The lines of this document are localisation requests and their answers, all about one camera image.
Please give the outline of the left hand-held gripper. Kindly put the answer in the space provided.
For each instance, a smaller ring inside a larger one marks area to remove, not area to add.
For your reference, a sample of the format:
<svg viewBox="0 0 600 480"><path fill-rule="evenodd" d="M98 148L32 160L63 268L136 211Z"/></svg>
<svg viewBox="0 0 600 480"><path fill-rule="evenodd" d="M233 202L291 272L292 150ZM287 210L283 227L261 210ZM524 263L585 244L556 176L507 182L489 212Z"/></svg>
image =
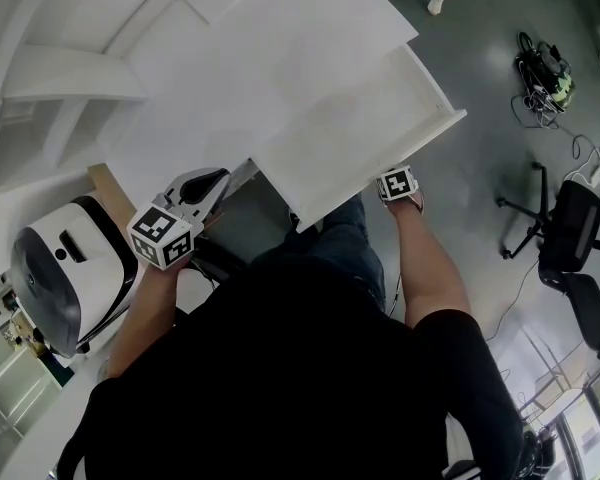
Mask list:
<svg viewBox="0 0 600 480"><path fill-rule="evenodd" d="M164 271L193 250L194 239L224 199L231 173L201 168L176 177L127 225L136 256Z"/></svg>

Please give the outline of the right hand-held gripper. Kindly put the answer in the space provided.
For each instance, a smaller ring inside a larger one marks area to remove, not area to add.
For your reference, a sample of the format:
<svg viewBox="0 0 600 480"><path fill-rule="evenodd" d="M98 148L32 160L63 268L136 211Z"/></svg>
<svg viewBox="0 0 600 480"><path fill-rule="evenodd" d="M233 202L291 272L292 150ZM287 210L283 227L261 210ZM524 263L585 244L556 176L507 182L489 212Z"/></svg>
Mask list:
<svg viewBox="0 0 600 480"><path fill-rule="evenodd" d="M392 202L413 196L419 184L409 165L402 165L381 174L376 179L378 194L383 202Z"/></svg>

